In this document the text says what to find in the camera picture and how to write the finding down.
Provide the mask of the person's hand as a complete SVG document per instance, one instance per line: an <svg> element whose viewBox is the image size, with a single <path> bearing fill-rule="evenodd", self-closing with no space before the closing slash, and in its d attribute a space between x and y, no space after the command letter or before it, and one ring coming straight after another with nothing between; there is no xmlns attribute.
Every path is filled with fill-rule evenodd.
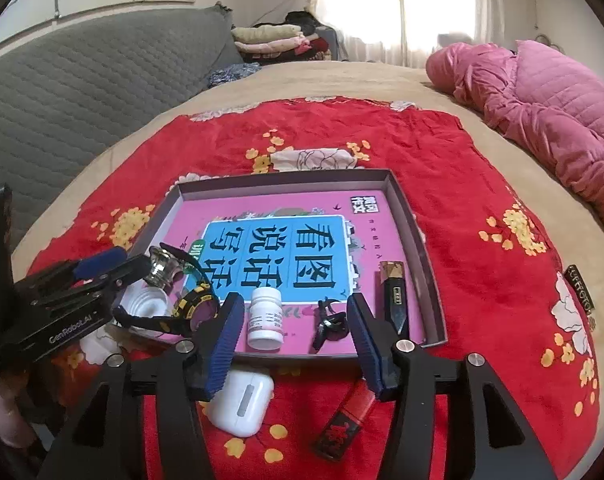
<svg viewBox="0 0 604 480"><path fill-rule="evenodd" d="M27 382L26 373L0 376L0 440L10 448L20 450L29 448L37 440L35 431L17 406L17 397Z"/></svg>

